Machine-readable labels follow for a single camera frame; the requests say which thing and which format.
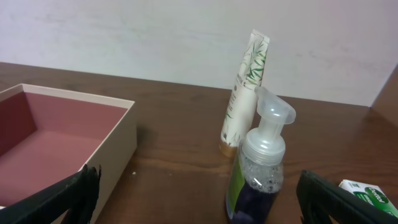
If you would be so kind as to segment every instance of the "cardboard box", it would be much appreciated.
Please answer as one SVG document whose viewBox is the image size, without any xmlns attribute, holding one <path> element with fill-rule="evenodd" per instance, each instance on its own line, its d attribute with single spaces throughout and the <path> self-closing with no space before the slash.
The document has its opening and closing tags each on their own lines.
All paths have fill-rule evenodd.
<svg viewBox="0 0 398 224">
<path fill-rule="evenodd" d="M 20 84 L 0 92 L 0 205 L 102 166 L 104 207 L 137 146 L 133 101 Z"/>
</svg>

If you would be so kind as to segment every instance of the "green packaging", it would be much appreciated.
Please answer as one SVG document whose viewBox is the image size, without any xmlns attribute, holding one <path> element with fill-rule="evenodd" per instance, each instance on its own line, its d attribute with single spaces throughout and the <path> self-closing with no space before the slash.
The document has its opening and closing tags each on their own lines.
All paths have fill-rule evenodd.
<svg viewBox="0 0 398 224">
<path fill-rule="evenodd" d="M 390 202 L 379 186 L 355 182 L 352 180 L 341 181 L 339 187 L 359 197 L 367 203 L 375 206 L 398 218 L 398 210 Z"/>
</svg>

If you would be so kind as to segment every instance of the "green label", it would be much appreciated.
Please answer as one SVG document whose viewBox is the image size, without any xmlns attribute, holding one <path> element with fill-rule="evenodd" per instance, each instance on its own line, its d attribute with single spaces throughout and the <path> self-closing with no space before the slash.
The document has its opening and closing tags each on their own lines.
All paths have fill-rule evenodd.
<svg viewBox="0 0 398 224">
<path fill-rule="evenodd" d="M 242 174 L 239 157 L 237 157 L 228 188 L 229 206 L 231 207 L 232 211 L 235 211 L 236 201 L 238 200 L 239 193 L 241 192 L 243 185 L 244 177 Z"/>
<path fill-rule="evenodd" d="M 372 187 L 366 187 L 365 192 L 353 192 L 355 196 L 398 218 L 398 211 L 388 198 Z"/>
<path fill-rule="evenodd" d="M 372 188 L 372 187 L 366 187 L 365 188 L 366 193 L 368 193 L 369 197 L 373 202 L 377 201 L 380 203 L 388 203 L 387 197 L 381 193 L 380 191 Z"/>
<path fill-rule="evenodd" d="M 374 205 L 372 200 L 369 198 L 369 196 L 367 195 L 367 193 L 364 192 L 353 192 L 357 197 L 359 197 L 360 199 L 364 200 L 365 202 Z"/>
</svg>

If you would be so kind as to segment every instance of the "black plastic object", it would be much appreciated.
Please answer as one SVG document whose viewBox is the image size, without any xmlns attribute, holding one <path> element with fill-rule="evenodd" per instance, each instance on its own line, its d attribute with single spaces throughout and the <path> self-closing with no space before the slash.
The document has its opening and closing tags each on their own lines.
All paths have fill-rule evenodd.
<svg viewBox="0 0 398 224">
<path fill-rule="evenodd" d="M 366 203 L 311 171 L 303 170 L 296 189 L 303 224 L 393 224 L 398 218 Z"/>
<path fill-rule="evenodd" d="M 99 172 L 85 165 L 81 171 L 40 192 L 0 210 L 2 224 L 50 224 L 65 211 L 63 224 L 87 224 L 100 191 Z"/>
</svg>

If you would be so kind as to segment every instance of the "white wall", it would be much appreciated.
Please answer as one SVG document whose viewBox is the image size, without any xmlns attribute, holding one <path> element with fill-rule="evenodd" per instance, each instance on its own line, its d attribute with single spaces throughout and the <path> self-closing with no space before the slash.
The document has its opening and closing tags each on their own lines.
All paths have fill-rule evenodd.
<svg viewBox="0 0 398 224">
<path fill-rule="evenodd" d="M 396 0 L 2 0 L 0 61 L 231 88 L 253 28 L 278 95 L 369 106 L 398 62 Z"/>
</svg>

